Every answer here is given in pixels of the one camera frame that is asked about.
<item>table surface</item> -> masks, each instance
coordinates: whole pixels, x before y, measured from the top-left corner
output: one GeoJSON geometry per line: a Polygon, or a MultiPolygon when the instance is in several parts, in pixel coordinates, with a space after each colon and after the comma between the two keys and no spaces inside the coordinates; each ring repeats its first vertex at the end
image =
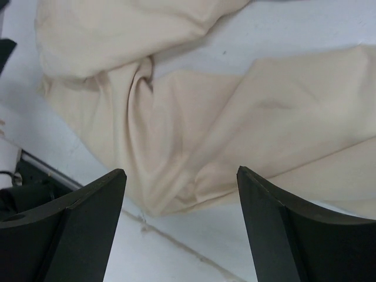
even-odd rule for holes
{"type": "MultiPolygon", "coordinates": [[[[107,170],[38,93],[35,9],[36,0],[13,0],[5,11],[2,36],[18,47],[0,80],[0,129],[87,184],[107,170]]],[[[205,39],[157,54],[155,75],[181,68],[242,74],[265,56],[375,44],[375,30],[374,0],[256,2],[221,19],[205,39]]],[[[239,204],[159,219],[128,199],[123,207],[105,281],[257,281],[239,204]]]]}

